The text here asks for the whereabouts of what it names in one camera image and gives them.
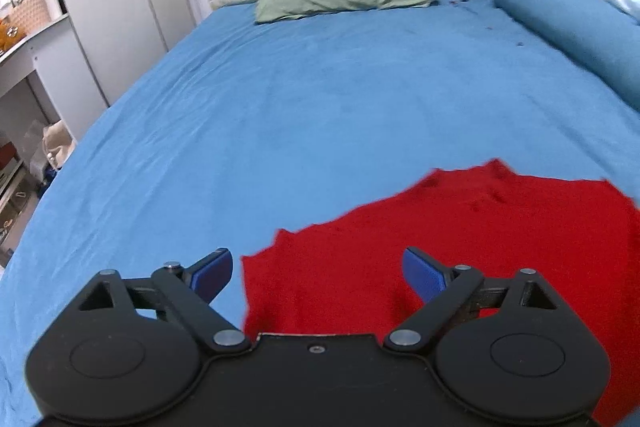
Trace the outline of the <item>woven basket on desk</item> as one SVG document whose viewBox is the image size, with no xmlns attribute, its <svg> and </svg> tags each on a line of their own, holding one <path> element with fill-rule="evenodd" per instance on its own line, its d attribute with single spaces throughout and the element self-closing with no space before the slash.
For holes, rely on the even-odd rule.
<svg viewBox="0 0 640 427">
<path fill-rule="evenodd" d="M 44 0 L 22 0 L 17 5 L 9 4 L 6 14 L 1 15 L 1 52 L 8 52 L 50 21 Z"/>
</svg>

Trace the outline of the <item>blue bed sheet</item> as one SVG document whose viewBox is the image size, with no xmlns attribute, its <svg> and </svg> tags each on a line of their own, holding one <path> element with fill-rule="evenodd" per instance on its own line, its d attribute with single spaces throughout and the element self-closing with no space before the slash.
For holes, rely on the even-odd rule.
<svg viewBox="0 0 640 427">
<path fill-rule="evenodd" d="M 258 25 L 204 20 L 90 128 L 1 281 L 1 421 L 39 413 L 26 355 L 90 277 L 260 251 L 440 169 L 639 194 L 639 116 L 492 0 Z"/>
</svg>

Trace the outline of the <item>white desk shelf unit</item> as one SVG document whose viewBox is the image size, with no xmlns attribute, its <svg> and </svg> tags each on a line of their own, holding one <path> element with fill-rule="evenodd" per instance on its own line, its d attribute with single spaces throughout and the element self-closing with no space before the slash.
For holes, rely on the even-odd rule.
<svg viewBox="0 0 640 427">
<path fill-rule="evenodd" d="M 80 141 L 107 109 L 75 28 L 66 15 L 1 57 L 1 140 L 16 148 L 1 175 L 1 265 L 5 267 L 36 205 L 28 166 L 36 146 L 26 134 L 59 119 Z"/>
</svg>

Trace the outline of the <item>beige bag on floor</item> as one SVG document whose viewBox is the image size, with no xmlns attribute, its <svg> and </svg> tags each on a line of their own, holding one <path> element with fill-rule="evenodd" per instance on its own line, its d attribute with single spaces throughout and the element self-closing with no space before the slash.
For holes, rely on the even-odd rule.
<svg viewBox="0 0 640 427">
<path fill-rule="evenodd" d="M 43 129 L 43 153 L 55 170 L 60 170 L 64 166 L 75 148 L 76 142 L 62 120 Z"/>
</svg>

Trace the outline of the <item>red knit sweater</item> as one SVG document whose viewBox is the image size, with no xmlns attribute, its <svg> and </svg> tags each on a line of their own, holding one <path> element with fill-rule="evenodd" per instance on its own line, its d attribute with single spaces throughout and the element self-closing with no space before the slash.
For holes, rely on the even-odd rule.
<svg viewBox="0 0 640 427">
<path fill-rule="evenodd" d="M 532 268 L 602 343 L 611 379 L 596 418 L 639 404 L 639 213 L 605 181 L 521 176 L 501 161 L 437 170 L 408 190 L 244 257 L 249 336 L 385 336 L 422 305 L 401 274 L 416 247 L 488 277 Z"/>
</svg>

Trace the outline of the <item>rolled blue duvet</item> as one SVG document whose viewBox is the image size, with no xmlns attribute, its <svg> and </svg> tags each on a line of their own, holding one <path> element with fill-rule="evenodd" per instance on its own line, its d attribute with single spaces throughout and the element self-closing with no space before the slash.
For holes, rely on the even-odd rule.
<svg viewBox="0 0 640 427">
<path fill-rule="evenodd" d="M 495 0 L 639 108 L 639 23 L 604 0 Z"/>
</svg>

